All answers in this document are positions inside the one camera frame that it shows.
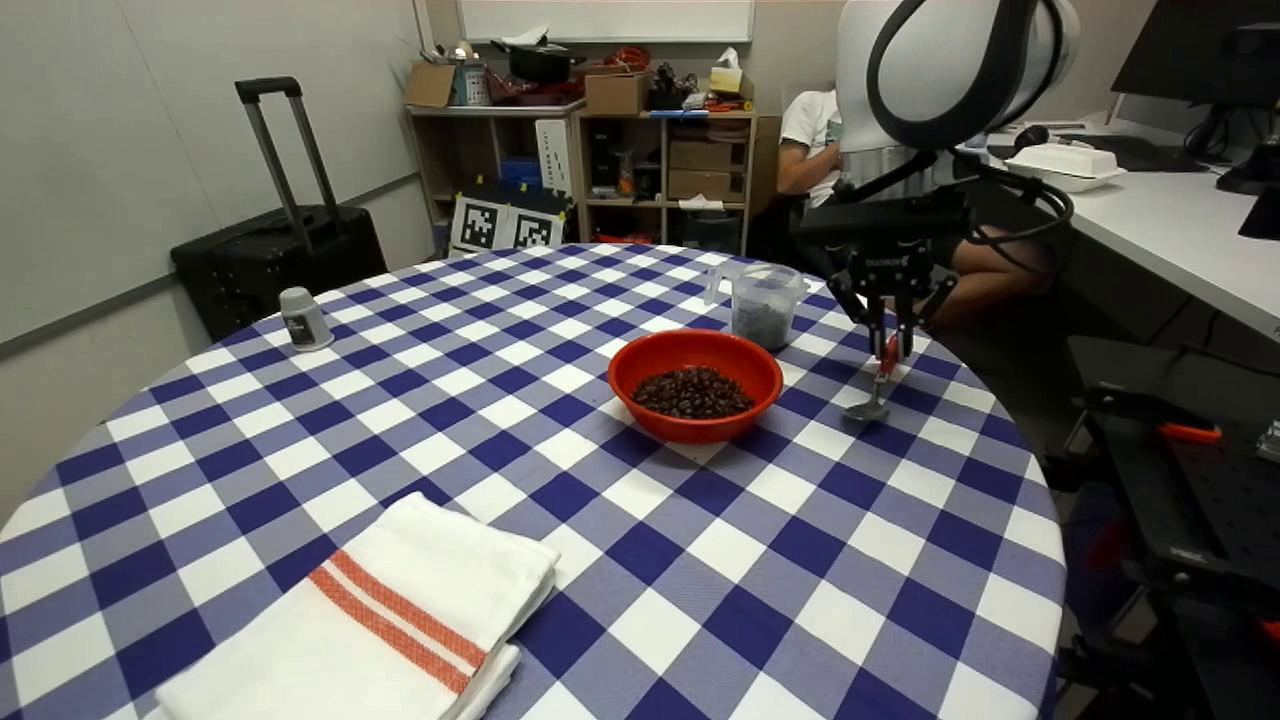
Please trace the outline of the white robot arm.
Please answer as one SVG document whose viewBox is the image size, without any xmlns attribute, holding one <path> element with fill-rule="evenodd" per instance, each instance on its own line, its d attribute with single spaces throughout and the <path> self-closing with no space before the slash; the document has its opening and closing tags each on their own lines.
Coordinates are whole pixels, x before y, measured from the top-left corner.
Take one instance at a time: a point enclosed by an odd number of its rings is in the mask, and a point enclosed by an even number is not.
<svg viewBox="0 0 1280 720">
<path fill-rule="evenodd" d="M 1071 0 L 843 0 L 831 191 L 799 220 L 799 268 L 878 356 L 1045 278 L 1029 238 L 989 231 L 947 157 L 1010 129 L 1071 71 Z"/>
</svg>

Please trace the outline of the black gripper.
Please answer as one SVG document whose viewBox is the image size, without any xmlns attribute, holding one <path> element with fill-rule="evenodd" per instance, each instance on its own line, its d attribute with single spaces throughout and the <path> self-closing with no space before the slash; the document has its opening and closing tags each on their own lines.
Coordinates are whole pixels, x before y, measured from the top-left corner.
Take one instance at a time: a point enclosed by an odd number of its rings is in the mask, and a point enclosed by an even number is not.
<svg viewBox="0 0 1280 720">
<path fill-rule="evenodd" d="M 889 356 L 889 324 L 898 315 L 899 356 L 912 335 L 951 295 L 951 282 L 937 272 L 930 245 L 848 245 L 823 259 L 835 304 L 867 334 L 867 354 Z"/>
</svg>

